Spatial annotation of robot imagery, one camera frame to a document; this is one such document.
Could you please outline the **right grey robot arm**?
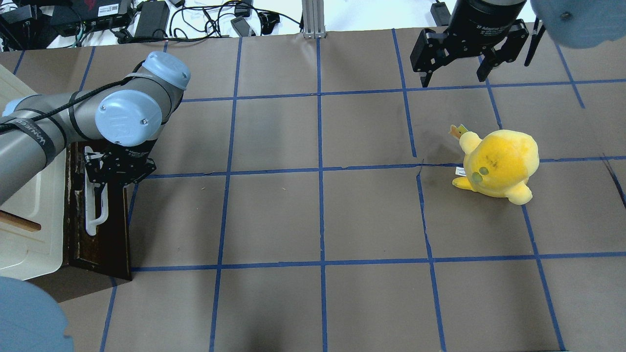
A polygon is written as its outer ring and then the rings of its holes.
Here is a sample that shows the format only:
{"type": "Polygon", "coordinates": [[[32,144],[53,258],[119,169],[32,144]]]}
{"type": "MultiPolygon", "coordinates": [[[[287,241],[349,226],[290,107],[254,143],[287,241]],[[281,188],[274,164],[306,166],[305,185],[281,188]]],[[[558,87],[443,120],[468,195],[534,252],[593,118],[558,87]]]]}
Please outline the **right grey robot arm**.
{"type": "Polygon", "coordinates": [[[626,5],[623,0],[533,0],[532,31],[519,14],[524,0],[459,0],[442,33],[420,32],[410,54],[411,68],[428,87],[432,74],[454,60],[482,57],[476,76],[485,82],[502,63],[517,60],[530,41],[524,62],[532,62],[544,34],[565,47],[586,49],[623,38],[626,5]]]}

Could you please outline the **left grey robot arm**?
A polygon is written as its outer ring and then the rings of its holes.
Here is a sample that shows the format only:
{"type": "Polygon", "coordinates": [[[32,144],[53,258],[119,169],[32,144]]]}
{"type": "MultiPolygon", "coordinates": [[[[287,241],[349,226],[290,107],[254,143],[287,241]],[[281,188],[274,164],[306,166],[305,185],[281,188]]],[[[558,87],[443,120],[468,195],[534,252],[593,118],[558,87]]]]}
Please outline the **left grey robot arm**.
{"type": "Polygon", "coordinates": [[[1,202],[77,142],[108,142],[101,156],[85,153],[88,178],[99,189],[141,182],[156,169],[149,154],[190,80],[179,58],[153,51],[118,82],[7,103],[1,118],[1,202]]]}

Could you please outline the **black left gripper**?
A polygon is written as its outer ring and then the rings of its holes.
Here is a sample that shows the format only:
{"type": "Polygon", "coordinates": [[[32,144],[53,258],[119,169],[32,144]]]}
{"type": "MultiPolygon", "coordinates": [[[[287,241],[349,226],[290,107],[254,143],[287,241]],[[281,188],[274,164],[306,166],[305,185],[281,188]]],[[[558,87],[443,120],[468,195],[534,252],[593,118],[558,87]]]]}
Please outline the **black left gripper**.
{"type": "Polygon", "coordinates": [[[103,150],[85,147],[84,161],[88,183],[88,205],[92,210],[106,208],[106,184],[127,186],[139,183],[156,170],[149,157],[154,143],[123,146],[107,143],[103,150]]]}

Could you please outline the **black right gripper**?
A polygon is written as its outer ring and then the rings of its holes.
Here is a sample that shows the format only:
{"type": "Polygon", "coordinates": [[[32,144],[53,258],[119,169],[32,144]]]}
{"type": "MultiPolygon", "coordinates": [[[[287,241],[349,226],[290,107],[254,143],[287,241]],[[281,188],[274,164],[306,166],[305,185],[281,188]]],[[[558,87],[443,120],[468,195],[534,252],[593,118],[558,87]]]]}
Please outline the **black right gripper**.
{"type": "Polygon", "coordinates": [[[485,82],[494,67],[516,61],[529,32],[519,18],[525,0],[459,0],[447,28],[426,27],[417,37],[410,54],[411,68],[420,74],[423,88],[432,74],[454,60],[481,57],[476,71],[485,82]]]}

